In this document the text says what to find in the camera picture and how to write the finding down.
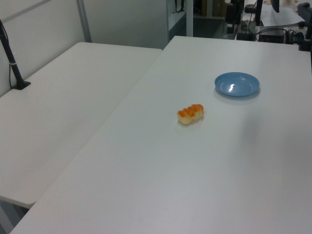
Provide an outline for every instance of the blue plate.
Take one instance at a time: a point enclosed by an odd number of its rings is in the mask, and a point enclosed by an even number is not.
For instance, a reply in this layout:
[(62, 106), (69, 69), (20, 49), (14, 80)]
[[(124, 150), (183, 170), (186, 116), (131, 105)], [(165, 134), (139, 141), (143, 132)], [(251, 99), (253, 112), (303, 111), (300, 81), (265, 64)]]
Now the blue plate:
[(214, 81), (218, 91), (234, 97), (245, 97), (259, 91), (260, 83), (252, 75), (241, 72), (229, 72), (219, 75)]

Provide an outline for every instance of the bread roll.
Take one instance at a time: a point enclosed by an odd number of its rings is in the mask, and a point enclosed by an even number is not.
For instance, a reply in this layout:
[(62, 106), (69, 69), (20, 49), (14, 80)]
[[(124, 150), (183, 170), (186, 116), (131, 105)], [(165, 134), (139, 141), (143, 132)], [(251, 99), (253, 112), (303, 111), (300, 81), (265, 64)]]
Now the bread roll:
[(177, 112), (177, 119), (182, 124), (192, 123), (204, 116), (204, 107), (200, 104), (193, 104), (182, 111)]

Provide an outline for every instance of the wall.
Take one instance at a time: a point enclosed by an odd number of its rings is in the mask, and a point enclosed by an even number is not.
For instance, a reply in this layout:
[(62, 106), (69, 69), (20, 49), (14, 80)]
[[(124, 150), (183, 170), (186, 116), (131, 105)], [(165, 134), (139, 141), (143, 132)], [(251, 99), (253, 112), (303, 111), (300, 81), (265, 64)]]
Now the wall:
[(92, 42), (163, 49), (166, 0), (85, 0)]
[[(12, 1), (10, 7), (15, 6), (18, 8), (18, 1)], [(3, 25), (23, 79), (77, 42), (84, 41), (76, 0), (48, 1)], [(1, 45), (0, 96), (10, 90), (8, 65)]]
[[(167, 7), (168, 7), (168, 25), (169, 30), (181, 19), (185, 14), (186, 11), (180, 13), (173, 13), (174, 11), (179, 11), (181, 8), (181, 0), (177, 0), (177, 8), (175, 4), (175, 0), (167, 0)], [(184, 0), (184, 10), (186, 10), (186, 0)]]

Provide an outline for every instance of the white table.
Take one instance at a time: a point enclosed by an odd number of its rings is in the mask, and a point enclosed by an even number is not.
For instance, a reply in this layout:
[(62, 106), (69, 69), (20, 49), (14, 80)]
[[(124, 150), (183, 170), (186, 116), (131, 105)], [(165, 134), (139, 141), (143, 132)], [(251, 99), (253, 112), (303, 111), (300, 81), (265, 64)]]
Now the white table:
[(0, 98), (0, 199), (31, 207), (161, 50), (78, 43)]
[[(231, 71), (260, 94), (217, 93)], [(311, 233), (311, 90), (295, 46), (175, 37), (12, 234)]]

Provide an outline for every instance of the table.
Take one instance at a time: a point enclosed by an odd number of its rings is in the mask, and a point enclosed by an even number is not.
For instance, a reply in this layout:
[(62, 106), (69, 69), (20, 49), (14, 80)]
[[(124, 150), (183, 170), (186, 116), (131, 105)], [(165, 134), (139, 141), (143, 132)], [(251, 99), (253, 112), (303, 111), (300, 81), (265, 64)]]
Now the table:
[[(232, 71), (260, 93), (219, 94)], [(310, 233), (311, 89), (293, 45), (174, 37), (12, 234)]]
[(0, 98), (0, 199), (30, 208), (160, 54), (78, 43)]

